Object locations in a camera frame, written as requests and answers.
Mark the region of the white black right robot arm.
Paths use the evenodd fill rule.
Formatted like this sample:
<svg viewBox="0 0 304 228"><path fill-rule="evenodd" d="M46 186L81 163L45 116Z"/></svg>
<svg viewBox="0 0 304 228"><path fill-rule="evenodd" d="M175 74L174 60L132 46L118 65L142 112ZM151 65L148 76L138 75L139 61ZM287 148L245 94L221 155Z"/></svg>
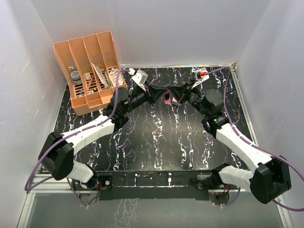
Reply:
<svg viewBox="0 0 304 228"><path fill-rule="evenodd" d="M263 204L291 189L289 167L283 162L283 157L276 158L255 148L254 143L229 123L223 113L221 92L211 89L201 95L194 88L186 100L204 116L202 125L205 131L235 152L249 168L237 169L224 163L212 170L209 178L211 185L219 189L227 184L244 188Z"/></svg>

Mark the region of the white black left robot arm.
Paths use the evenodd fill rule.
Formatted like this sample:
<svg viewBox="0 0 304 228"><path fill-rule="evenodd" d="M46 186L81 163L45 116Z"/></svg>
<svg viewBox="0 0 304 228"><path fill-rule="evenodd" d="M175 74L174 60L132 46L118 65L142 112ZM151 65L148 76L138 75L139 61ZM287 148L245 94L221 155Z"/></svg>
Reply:
<svg viewBox="0 0 304 228"><path fill-rule="evenodd" d="M74 160L74 156L84 147L106 135L115 133L129 120L127 114L145 102L153 105L168 92L167 88L148 83L136 86L132 92L120 87L114 91L108 106L95 120L70 132L48 135L38 160L59 181L64 178L79 181L88 190L98 185L97 172L87 164Z"/></svg>

